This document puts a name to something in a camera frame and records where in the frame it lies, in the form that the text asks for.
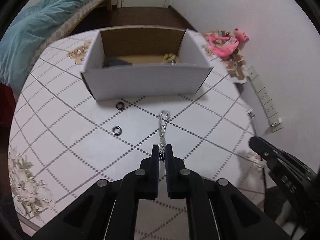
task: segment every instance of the white cardboard box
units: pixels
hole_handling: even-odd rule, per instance
[[[194,33],[158,26],[100,30],[84,60],[84,82],[96,101],[195,94],[212,66]],[[167,53],[178,55],[178,63],[162,63]],[[117,57],[133,65],[103,68],[105,57]]]

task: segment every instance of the metal washer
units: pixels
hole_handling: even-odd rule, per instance
[[[114,128],[112,128],[112,133],[114,135],[121,135],[122,134],[122,129],[120,128],[120,126],[115,126]]]
[[[118,102],[116,104],[116,109],[118,109],[120,111],[124,110],[124,103],[123,102]]]

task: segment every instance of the pink toy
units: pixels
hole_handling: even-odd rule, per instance
[[[238,28],[235,28],[233,34],[234,36],[231,37],[220,37],[216,34],[211,34],[206,37],[212,51],[222,59],[229,57],[236,50],[240,42],[249,40],[249,37]],[[213,43],[213,41],[216,40],[227,40],[227,42],[222,46],[218,46]]]

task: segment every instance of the silver chain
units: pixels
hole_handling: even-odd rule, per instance
[[[160,160],[164,162],[164,149],[167,144],[165,141],[164,134],[165,134],[165,130],[167,128],[168,122],[171,118],[170,111],[162,110],[158,114],[158,118],[159,118],[159,137],[160,137]]]

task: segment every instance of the electrical outlet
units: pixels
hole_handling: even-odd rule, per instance
[[[263,108],[264,108],[264,111],[266,112],[267,118],[269,118],[277,113],[277,110],[274,107],[272,100],[270,100],[268,103],[264,104]]]
[[[251,67],[248,69],[248,74],[249,74],[249,78],[250,78],[251,80],[254,80],[254,79],[258,76],[258,74],[257,74],[257,72],[256,72],[256,70],[254,69],[253,66],[251,66]]]
[[[271,98],[268,96],[267,94],[267,90],[266,88],[263,88],[258,94],[257,94],[258,98],[260,99],[260,102],[262,105],[264,105],[265,103],[269,102],[271,100]]]
[[[252,86],[256,93],[260,92],[265,87],[258,76],[254,80],[252,80]]]

